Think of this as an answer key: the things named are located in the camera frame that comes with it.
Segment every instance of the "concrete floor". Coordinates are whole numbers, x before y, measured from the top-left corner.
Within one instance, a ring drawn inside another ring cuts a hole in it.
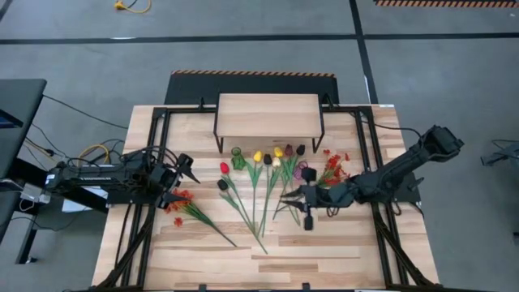
[[[145,15],[116,12],[112,4],[14,0],[0,39],[354,32],[346,0],[155,0]],[[358,7],[365,33],[519,30],[517,10],[377,7],[367,0]],[[367,41],[367,49],[380,103],[396,105],[402,126],[425,131],[436,123],[465,141],[455,161],[417,171],[426,178],[420,190],[441,282],[516,291],[517,176],[508,163],[483,168],[479,156],[493,151],[491,139],[519,138],[519,40]],[[0,64],[0,78],[45,78],[47,95],[119,124],[129,121],[133,105],[162,103],[175,69],[333,72],[342,103],[368,102],[356,41],[0,45]],[[50,101],[35,124],[71,156],[126,135]],[[29,136],[46,145],[37,131]],[[405,133],[405,142],[415,138]],[[19,155],[36,164],[24,149]],[[70,218],[59,215],[58,203],[43,212],[45,225]],[[14,221],[0,246],[2,291],[89,286],[104,219],[90,212],[67,230],[41,231],[32,250],[41,261],[30,265],[13,264],[27,225]]]

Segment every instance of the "wooden plank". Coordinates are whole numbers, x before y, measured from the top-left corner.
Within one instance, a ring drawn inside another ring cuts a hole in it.
[[[317,94],[222,93],[218,106],[220,137],[319,137]]]
[[[134,108],[125,152],[146,146],[152,108]],[[394,108],[373,106],[373,111],[376,123],[398,127]],[[384,287],[369,204],[352,204],[332,218],[326,215],[325,210],[317,210],[314,212],[315,229],[308,232],[294,222],[288,211],[278,213],[276,220],[272,220],[273,210],[281,193],[281,184],[278,183],[267,204],[267,225],[262,239],[268,251],[268,255],[265,255],[242,223],[239,214],[220,198],[216,188],[216,181],[221,175],[220,163],[229,163],[229,152],[233,146],[239,146],[244,157],[250,160],[252,153],[258,149],[272,154],[274,146],[284,147],[287,143],[305,144],[307,153],[304,160],[318,171],[324,168],[326,156],[321,151],[311,153],[311,141],[298,138],[226,138],[224,153],[220,154],[212,135],[213,120],[214,114],[173,115],[167,147],[195,159],[193,173],[201,184],[184,178],[180,188],[194,194],[199,207],[238,247],[231,247],[210,227],[185,214],[165,214],[159,210],[152,232],[144,287],[146,290],[197,289],[199,283],[220,290],[300,289],[301,283],[305,281],[309,281],[315,289]],[[349,114],[325,114],[324,122],[326,135],[321,149],[327,148],[342,156],[348,153],[351,160],[346,164],[346,170],[351,174],[361,173],[362,156],[358,148],[354,119]],[[364,129],[368,150],[372,153],[369,131],[367,127]],[[399,131],[377,128],[377,133],[384,162],[387,163],[405,151]],[[247,171],[231,171],[230,175],[251,216],[253,194]],[[256,218],[264,210],[266,178],[264,171],[256,190]],[[401,204],[401,207],[402,215],[397,217],[397,225],[402,246],[423,274],[432,281],[437,281],[422,216],[406,204]],[[93,285],[104,280],[114,266],[125,211],[126,206],[115,206],[109,211]],[[184,219],[182,227],[174,225],[175,217]],[[123,251],[126,249],[130,225],[131,216],[123,239]],[[396,279],[395,261],[390,259],[390,262]],[[138,264],[138,260],[134,261],[131,283],[135,283]]]

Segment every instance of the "yellow cable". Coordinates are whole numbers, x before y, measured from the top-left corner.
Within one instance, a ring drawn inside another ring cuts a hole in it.
[[[25,140],[26,142],[26,145],[27,146],[31,146],[32,148],[34,148],[35,150],[41,152],[43,155],[45,155],[47,158],[49,158],[51,161],[54,161],[56,163],[58,163],[58,161],[56,161],[54,158],[52,158],[47,152],[41,150],[39,147],[37,147],[35,144],[31,143],[30,141],[28,140]]]
[[[135,11],[131,8],[126,7],[124,5],[124,3],[122,3],[122,0],[117,0],[116,3],[114,4],[114,7],[117,10],[125,10],[125,11],[129,11],[131,13],[146,13],[146,12],[148,12],[148,10],[150,8],[152,8],[152,0],[148,0],[148,7],[146,7],[146,9],[141,10],[141,11]]]
[[[83,158],[83,155],[84,155],[88,150],[90,150],[90,149],[95,149],[95,148],[102,148],[103,150],[105,150],[106,155],[105,155],[105,160],[103,161],[103,163],[106,163],[106,162],[108,161],[108,157],[109,157],[109,155],[110,155],[110,151],[108,151],[108,148],[107,148],[106,146],[102,145],[102,144],[94,144],[94,145],[92,145],[92,146],[88,146],[86,149],[84,149],[84,150],[81,152],[81,154],[79,155],[78,158]]]

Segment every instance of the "wooden table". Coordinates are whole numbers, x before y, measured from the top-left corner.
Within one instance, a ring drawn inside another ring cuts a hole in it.
[[[146,146],[153,106],[136,106],[131,116],[125,152]],[[397,113],[392,106],[373,106],[375,122],[397,127]],[[307,145],[307,140],[228,138],[224,154],[214,147],[213,114],[174,114],[170,122],[167,147],[176,153],[184,152],[195,159],[193,173],[201,181],[196,184],[184,179],[180,187],[194,194],[195,202],[238,247],[231,247],[211,228],[189,217],[157,211],[153,226],[152,244],[148,258],[145,281],[147,290],[197,289],[207,284],[209,289],[300,289],[310,282],[312,289],[382,288],[384,280],[380,256],[375,239],[375,227],[369,204],[354,203],[342,209],[336,217],[329,218],[325,210],[314,212],[315,229],[304,231],[295,224],[288,211],[280,212],[275,221],[272,214],[281,193],[278,182],[268,202],[268,223],[263,244],[268,255],[261,250],[240,215],[220,196],[216,181],[220,178],[220,163],[230,164],[230,149],[239,146],[246,159],[261,149],[273,152],[274,146],[290,143]],[[363,171],[362,156],[354,119],[346,113],[324,114],[326,135],[321,149],[338,154],[348,153],[351,160],[346,171],[357,174]],[[368,146],[369,131],[364,127]],[[399,131],[377,128],[384,162],[405,151]],[[306,152],[304,158],[310,167],[322,170],[326,156]],[[231,171],[243,203],[251,215],[252,189],[249,174]],[[256,194],[256,217],[264,209],[266,172],[262,173]],[[403,204],[397,217],[401,245],[408,256],[431,281],[438,281],[427,232],[422,216],[408,204]],[[125,205],[110,209],[103,241],[97,260],[93,285],[102,281],[114,267],[115,252],[122,228]],[[184,225],[176,227],[174,218],[184,218]],[[127,222],[122,251],[125,251],[130,233],[131,216]],[[397,269],[391,248],[388,247],[393,281],[398,283]],[[130,283],[135,283],[140,251],[133,261]]]

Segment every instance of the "hazard tape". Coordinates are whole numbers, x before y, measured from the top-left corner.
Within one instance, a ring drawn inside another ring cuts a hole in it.
[[[377,6],[519,8],[515,1],[375,1]]]
[[[333,77],[332,73],[278,72],[278,71],[224,71],[224,70],[176,70],[171,74],[208,74],[208,75],[263,75],[263,76],[310,76]]]

